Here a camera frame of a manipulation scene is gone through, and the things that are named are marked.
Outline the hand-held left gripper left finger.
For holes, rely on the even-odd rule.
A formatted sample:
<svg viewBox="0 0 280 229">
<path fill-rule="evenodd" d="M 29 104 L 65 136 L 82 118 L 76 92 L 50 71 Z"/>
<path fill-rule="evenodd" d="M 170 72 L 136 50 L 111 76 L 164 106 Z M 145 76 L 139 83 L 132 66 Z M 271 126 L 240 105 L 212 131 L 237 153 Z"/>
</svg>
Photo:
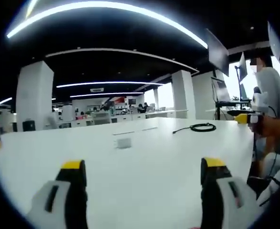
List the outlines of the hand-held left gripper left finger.
<svg viewBox="0 0 280 229">
<path fill-rule="evenodd" d="M 33 196 L 26 218 L 36 229 L 86 229 L 87 178 L 84 160 L 64 163 L 57 177 Z"/>
</svg>

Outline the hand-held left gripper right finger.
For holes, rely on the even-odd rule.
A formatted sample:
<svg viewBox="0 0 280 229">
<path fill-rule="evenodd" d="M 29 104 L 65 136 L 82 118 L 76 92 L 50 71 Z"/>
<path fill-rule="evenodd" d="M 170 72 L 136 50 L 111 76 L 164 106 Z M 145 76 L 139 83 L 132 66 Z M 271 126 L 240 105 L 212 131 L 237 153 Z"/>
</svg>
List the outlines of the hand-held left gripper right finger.
<svg viewBox="0 0 280 229">
<path fill-rule="evenodd" d="M 259 217 L 255 191 L 223 161 L 201 159 L 202 229 L 248 229 Z"/>
</svg>

